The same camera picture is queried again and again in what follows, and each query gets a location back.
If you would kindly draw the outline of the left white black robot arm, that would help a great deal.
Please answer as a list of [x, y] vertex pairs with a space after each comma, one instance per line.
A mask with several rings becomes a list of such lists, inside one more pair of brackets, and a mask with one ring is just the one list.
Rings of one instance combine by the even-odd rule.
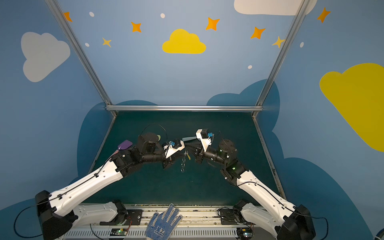
[[108, 185], [138, 171], [146, 163], [162, 163], [166, 169], [172, 155], [185, 148], [183, 141], [175, 139], [164, 145], [153, 133], [138, 137], [137, 144], [125, 140], [106, 162], [73, 184], [54, 191], [41, 191], [35, 196], [37, 215], [45, 240], [55, 240], [66, 234], [80, 215], [76, 207]]

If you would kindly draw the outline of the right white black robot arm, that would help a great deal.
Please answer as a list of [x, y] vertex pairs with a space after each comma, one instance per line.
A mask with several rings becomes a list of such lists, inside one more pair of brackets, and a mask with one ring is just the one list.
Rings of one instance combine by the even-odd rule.
[[221, 173], [234, 187], [248, 193], [261, 207], [242, 201], [234, 206], [247, 223], [269, 232], [277, 240], [313, 240], [316, 236], [310, 211], [303, 205], [295, 206], [273, 192], [252, 171], [238, 160], [235, 144], [222, 140], [217, 149], [211, 147], [212, 140], [183, 138], [185, 146], [196, 161], [212, 161], [222, 166]]

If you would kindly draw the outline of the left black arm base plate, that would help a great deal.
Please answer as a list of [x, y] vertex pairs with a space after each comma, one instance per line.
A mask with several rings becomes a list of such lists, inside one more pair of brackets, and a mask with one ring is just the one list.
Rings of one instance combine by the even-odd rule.
[[100, 222], [100, 226], [138, 226], [141, 223], [142, 210], [125, 210], [119, 212], [111, 221]]

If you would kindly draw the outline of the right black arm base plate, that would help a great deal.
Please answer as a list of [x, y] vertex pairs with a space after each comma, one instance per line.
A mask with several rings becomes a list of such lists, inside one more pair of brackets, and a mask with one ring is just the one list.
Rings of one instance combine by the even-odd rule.
[[239, 210], [230, 208], [219, 208], [217, 215], [221, 219], [222, 225], [251, 225], [252, 223], [247, 222], [241, 215]]

